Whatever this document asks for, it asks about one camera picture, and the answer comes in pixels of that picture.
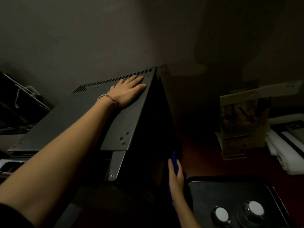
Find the black tray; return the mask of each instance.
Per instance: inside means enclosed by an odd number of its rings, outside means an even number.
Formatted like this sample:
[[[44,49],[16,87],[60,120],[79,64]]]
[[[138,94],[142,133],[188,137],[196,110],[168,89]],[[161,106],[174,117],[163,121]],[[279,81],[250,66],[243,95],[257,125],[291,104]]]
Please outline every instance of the black tray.
[[[215,227],[211,220],[214,207],[225,208],[231,218],[231,227],[241,227],[237,211],[245,201],[259,202],[265,211],[265,227],[293,226],[275,189],[264,179],[256,176],[208,176],[190,177],[188,203],[202,227]]]

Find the white cable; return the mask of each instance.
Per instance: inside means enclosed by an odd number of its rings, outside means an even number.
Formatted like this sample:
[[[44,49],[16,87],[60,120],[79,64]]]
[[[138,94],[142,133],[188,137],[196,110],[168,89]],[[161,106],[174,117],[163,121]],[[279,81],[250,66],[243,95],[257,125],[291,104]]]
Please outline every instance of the white cable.
[[[44,105],[41,101],[39,101],[36,96],[30,91],[28,90],[27,88],[25,88],[24,86],[22,86],[21,84],[19,84],[18,82],[16,82],[15,80],[11,79],[8,75],[6,75],[5,73],[2,73],[3,75],[5,75],[7,78],[9,78],[10,80],[12,80],[16,86],[19,87],[19,89],[22,89],[24,92],[26,92],[29,96],[33,97],[36,102],[38,103],[39,106],[43,107],[43,108],[46,108],[47,110],[50,110],[46,105]]]
[[[21,89],[19,88],[18,89],[18,91],[17,91],[17,97],[16,97],[16,100],[15,100],[15,107],[18,109],[19,108],[19,106],[17,105],[17,99],[18,99],[18,96],[19,96],[19,91],[20,91]]]

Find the person's right hand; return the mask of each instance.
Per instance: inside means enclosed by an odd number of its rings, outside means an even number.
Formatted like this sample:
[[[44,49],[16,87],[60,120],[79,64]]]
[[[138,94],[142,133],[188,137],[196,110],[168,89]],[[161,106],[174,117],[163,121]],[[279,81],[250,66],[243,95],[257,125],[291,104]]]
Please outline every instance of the person's right hand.
[[[171,197],[174,201],[177,197],[184,196],[184,176],[181,163],[177,160],[178,173],[175,175],[172,160],[168,160],[169,168],[169,186],[171,191]]]
[[[110,95],[117,104],[117,107],[124,107],[129,104],[147,85],[140,84],[143,76],[136,78],[136,75],[127,80],[121,79],[116,86],[112,86],[108,95]]]

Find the braided bracelet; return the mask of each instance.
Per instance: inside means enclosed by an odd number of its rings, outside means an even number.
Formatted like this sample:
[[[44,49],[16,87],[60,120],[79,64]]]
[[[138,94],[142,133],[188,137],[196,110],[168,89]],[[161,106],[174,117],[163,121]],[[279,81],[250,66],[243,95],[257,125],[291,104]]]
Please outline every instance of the braided bracelet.
[[[117,108],[116,101],[115,101],[114,98],[112,98],[110,95],[107,95],[107,94],[100,95],[100,96],[97,98],[97,100],[101,99],[102,97],[108,97],[108,98],[110,98],[110,99],[114,102],[115,109]]]

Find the wall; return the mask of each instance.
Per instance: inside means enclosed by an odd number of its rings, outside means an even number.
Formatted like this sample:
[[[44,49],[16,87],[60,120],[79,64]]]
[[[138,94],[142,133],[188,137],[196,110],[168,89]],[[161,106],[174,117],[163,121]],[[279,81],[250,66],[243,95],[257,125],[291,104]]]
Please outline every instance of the wall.
[[[303,0],[2,0],[0,69],[56,105],[78,84],[167,64],[177,125],[218,122],[234,82],[303,79]],[[274,99],[302,105],[300,96]]]

